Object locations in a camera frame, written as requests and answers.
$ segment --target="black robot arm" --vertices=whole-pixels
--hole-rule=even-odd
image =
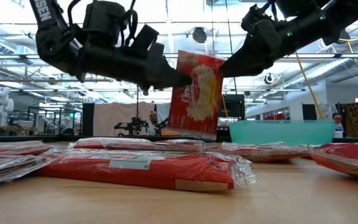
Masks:
[[[265,14],[275,4],[290,21],[274,20]],[[358,20],[358,0],[269,0],[252,6],[242,19],[247,31],[244,45],[230,57],[221,70],[225,77],[254,76],[298,49],[323,38],[326,45],[339,39],[341,32]]]
[[[71,18],[71,9],[79,1],[68,7],[68,25],[57,0],[30,0],[38,23],[35,40],[42,60],[80,81],[86,73],[93,73],[138,84],[145,92],[150,86],[160,89],[191,83],[191,78],[169,66],[164,45],[155,42],[156,30],[145,25],[135,37],[134,1],[125,11],[116,2],[94,0],[86,8],[82,28],[72,24]],[[124,41],[127,26],[130,34]],[[121,45],[117,47],[120,35]]]

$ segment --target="table surface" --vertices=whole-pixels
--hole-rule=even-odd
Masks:
[[[0,184],[0,223],[358,223],[358,180],[312,160],[253,164],[259,183],[220,194],[49,177]]]

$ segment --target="red package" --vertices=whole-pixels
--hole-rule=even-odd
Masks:
[[[214,192],[255,182],[249,162],[223,154],[158,151],[93,151],[50,154],[40,175],[160,189]]]
[[[22,177],[50,161],[51,158],[46,157],[0,154],[0,182]]]
[[[0,142],[1,154],[34,155],[48,151],[52,146],[41,141]]]
[[[358,177],[358,143],[329,143],[310,148],[310,154],[321,166]]]
[[[204,151],[223,152],[242,156],[252,162],[278,162],[308,155],[307,147],[290,147],[282,143],[264,145],[241,145],[223,143]]]
[[[205,142],[200,140],[174,139],[150,142],[131,138],[84,138],[74,143],[75,149],[150,150],[150,151],[200,151]]]
[[[224,60],[184,51],[178,53],[177,70],[191,76],[189,86],[174,88],[169,112],[169,130],[216,139],[221,105]]]

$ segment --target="person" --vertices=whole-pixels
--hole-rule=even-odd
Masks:
[[[158,125],[158,116],[155,111],[151,111],[149,114],[149,119],[151,124],[149,124],[149,129],[147,130],[149,132],[149,135],[155,135],[155,129],[154,127]]]
[[[344,131],[342,126],[342,115],[339,113],[333,113],[333,120],[335,123],[335,131]]]

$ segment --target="teal plastic bin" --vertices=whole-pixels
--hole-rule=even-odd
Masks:
[[[232,142],[290,146],[320,145],[333,141],[333,121],[238,121],[230,124]]]

